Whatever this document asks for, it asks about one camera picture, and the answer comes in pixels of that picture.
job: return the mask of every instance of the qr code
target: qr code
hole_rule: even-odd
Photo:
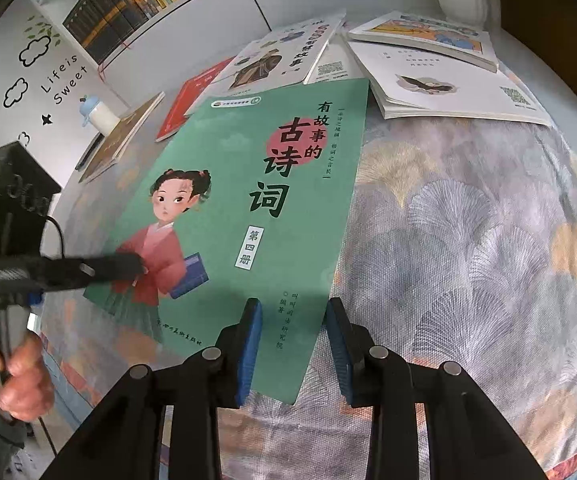
[[[340,70],[344,70],[342,61],[335,61],[317,67],[317,75],[330,74],[331,72],[339,72]]]
[[[528,102],[523,95],[518,92],[515,88],[505,88],[504,86],[500,86],[500,88],[502,90],[504,90],[504,93],[508,95],[508,97],[511,98],[511,101],[513,101],[514,103],[520,103],[521,105],[531,105],[530,102]]]

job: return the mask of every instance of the black cable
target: black cable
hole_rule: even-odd
[[[44,419],[41,417],[38,417],[38,419],[40,420],[40,424],[42,425],[42,430],[44,430],[44,434],[46,435],[46,439],[48,440],[48,443],[50,444],[50,449],[53,450],[53,455],[57,456],[57,451],[55,449],[55,445],[53,444],[53,441],[51,440],[51,437],[48,434],[48,430],[46,429],[46,424],[44,424]]]
[[[62,253],[62,258],[63,258],[64,257],[64,233],[62,232],[62,228],[57,223],[57,220],[55,220],[52,216],[46,215],[46,220],[51,222],[51,224],[53,224],[57,228],[57,233],[59,234],[59,244],[61,247],[60,252]]]

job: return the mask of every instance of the blue gripper pad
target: blue gripper pad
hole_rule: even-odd
[[[257,349],[260,346],[260,336],[262,335],[262,304],[257,301],[249,327],[249,333],[244,343],[244,351],[237,364],[237,394],[235,402],[239,408],[251,391],[252,373],[255,370],[255,358]]]
[[[326,304],[326,332],[328,333],[333,363],[337,372],[337,381],[340,384],[340,391],[350,406],[353,403],[353,371],[351,358],[346,349],[344,336],[335,317],[335,312],[331,301]]]

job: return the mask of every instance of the red book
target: red book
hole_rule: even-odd
[[[188,119],[188,117],[184,115],[186,110],[188,110],[188,108],[195,102],[195,99],[197,99],[202,93],[204,88],[210,85],[211,81],[216,78],[217,74],[224,70],[232,59],[232,57],[225,59],[184,83],[180,93],[177,94],[159,133],[155,137],[155,142],[168,139],[173,134],[177,133],[177,130],[179,130]]]

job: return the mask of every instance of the green book cover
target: green book cover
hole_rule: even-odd
[[[252,389],[293,403],[321,328],[360,156],[366,79],[211,98],[166,146],[109,234],[133,282],[85,297],[182,356],[259,298]]]

